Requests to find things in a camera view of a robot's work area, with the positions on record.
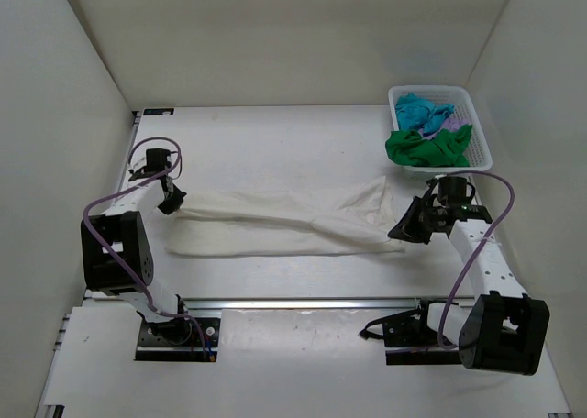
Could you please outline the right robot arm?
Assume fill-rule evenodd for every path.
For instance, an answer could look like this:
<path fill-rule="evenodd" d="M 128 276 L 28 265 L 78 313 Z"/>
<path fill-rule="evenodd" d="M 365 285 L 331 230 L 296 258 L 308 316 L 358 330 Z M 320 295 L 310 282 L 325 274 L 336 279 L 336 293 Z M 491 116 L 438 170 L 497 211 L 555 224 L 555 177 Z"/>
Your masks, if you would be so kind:
<path fill-rule="evenodd" d="M 427 302 L 412 321 L 412 337 L 457 352 L 467 369 L 531 376 L 539 366 L 550 311 L 517 281 L 493 235 L 511 211 L 515 193 L 508 185 L 506 207 L 491 217 L 474 202 L 468 174 L 462 170 L 428 180 L 424 194 L 388 233 L 390 239 L 423 245 L 443 234 L 463 261 L 447 299 Z"/>

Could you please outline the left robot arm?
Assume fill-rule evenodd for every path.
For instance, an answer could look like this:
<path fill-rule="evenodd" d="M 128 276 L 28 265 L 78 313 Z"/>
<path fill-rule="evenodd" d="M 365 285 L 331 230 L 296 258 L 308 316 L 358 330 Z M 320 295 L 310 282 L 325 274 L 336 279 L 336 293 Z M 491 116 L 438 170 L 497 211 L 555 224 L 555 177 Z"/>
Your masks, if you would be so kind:
<path fill-rule="evenodd" d="M 170 150 L 148 149 L 145 165 L 130 172 L 131 191 L 87 216 L 81 238 L 87 288 L 129 303 L 155 336 L 179 346 L 194 333 L 192 320 L 182 298 L 155 279 L 144 225 L 154 211 L 171 215 L 183 204 L 186 193 L 174 185 L 171 167 Z"/>

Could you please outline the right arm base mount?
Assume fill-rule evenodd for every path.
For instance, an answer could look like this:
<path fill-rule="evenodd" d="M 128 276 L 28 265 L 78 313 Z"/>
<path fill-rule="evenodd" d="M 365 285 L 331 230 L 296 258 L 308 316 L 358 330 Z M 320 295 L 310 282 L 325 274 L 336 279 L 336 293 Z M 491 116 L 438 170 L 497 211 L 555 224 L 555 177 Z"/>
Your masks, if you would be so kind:
<path fill-rule="evenodd" d="M 441 348 L 437 331 L 427 324 L 430 306 L 438 303 L 443 309 L 443 300 L 423 299 L 415 308 L 371 320 L 359 331 L 359 337 L 382 341 L 389 367 L 460 365 L 459 351 Z"/>

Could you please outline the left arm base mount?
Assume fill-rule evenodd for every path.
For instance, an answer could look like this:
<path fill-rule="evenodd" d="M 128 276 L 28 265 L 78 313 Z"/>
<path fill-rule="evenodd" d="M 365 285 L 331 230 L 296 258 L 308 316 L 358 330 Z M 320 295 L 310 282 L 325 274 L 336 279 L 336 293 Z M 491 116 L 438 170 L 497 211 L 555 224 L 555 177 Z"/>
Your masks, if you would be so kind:
<path fill-rule="evenodd" d="M 190 315 L 199 324 L 204 342 L 197 328 L 186 319 L 165 323 L 141 321 L 135 350 L 135 360 L 143 362 L 215 363 L 218 357 L 221 333 L 221 312 L 196 310 Z"/>

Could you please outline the white t shirt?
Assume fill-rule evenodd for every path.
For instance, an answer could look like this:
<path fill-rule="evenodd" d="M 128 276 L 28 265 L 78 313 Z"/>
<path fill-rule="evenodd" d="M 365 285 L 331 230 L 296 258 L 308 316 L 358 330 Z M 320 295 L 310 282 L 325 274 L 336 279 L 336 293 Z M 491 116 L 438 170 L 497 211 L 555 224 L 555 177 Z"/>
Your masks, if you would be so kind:
<path fill-rule="evenodd" d="M 400 252 L 388 179 L 305 191 L 195 192 L 168 231 L 168 252 L 193 258 Z"/>

